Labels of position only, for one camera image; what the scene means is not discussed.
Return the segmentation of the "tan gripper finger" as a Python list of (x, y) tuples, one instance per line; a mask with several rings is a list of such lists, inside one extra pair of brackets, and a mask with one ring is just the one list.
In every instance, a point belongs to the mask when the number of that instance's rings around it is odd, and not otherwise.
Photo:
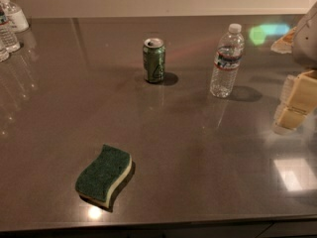
[(283, 85), (272, 130), (279, 135), (295, 131), (317, 107), (317, 71), (289, 75)]
[(285, 35), (275, 41), (270, 49), (278, 54), (291, 54), (296, 28), (290, 29)]

